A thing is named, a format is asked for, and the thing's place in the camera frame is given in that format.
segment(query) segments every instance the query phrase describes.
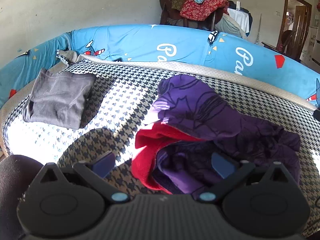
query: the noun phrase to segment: white star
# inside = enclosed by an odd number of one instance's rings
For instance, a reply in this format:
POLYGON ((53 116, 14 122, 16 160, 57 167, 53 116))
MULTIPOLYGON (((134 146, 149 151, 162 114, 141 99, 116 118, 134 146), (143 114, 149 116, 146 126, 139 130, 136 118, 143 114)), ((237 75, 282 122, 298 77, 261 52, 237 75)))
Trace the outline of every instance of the white star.
POLYGON ((153 29, 154 26, 158 26, 158 24, 152 24, 152 25, 149 25, 151 26, 151 30, 153 29))

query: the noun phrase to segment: person's leg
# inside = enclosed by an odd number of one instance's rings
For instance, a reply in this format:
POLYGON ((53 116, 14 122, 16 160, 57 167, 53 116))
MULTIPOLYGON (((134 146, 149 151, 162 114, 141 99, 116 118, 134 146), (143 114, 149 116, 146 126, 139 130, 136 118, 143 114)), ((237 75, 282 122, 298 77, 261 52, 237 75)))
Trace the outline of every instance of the person's leg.
POLYGON ((24 235, 17 217, 17 205, 42 166, 23 155, 11 155, 0 162, 1 240, 18 240, 24 235))

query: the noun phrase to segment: blue circular cap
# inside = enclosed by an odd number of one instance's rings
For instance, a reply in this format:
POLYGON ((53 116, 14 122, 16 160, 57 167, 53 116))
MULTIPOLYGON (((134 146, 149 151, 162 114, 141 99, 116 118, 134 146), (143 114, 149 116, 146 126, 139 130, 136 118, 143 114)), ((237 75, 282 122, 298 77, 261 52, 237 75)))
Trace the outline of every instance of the blue circular cap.
POLYGON ((128 198, 128 195, 123 192, 117 192, 117 193, 112 194, 111 198, 114 201, 120 202, 120 201, 125 201, 128 198))
POLYGON ((211 192, 201 193, 199 198, 203 201, 213 201, 216 199, 216 195, 211 192))

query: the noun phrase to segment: white tablecloth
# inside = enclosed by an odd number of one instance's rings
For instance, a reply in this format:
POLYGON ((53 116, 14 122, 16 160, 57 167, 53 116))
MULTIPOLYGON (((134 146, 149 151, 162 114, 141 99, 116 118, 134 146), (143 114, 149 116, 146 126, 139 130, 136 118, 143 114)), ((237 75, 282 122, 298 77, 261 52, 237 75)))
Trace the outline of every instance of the white tablecloth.
POLYGON ((244 30, 245 33, 250 32, 249 14, 231 8, 228 8, 228 13, 230 17, 233 18, 240 25, 240 27, 244 30))

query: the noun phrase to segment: gray folded cloth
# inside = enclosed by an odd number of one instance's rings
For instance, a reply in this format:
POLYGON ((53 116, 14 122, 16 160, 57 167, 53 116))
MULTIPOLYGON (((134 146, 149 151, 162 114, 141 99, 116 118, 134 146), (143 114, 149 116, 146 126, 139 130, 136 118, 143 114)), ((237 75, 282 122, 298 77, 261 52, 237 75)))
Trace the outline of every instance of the gray folded cloth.
POLYGON ((22 110, 25 122, 44 122, 79 129, 86 99, 96 76, 40 70, 22 110))

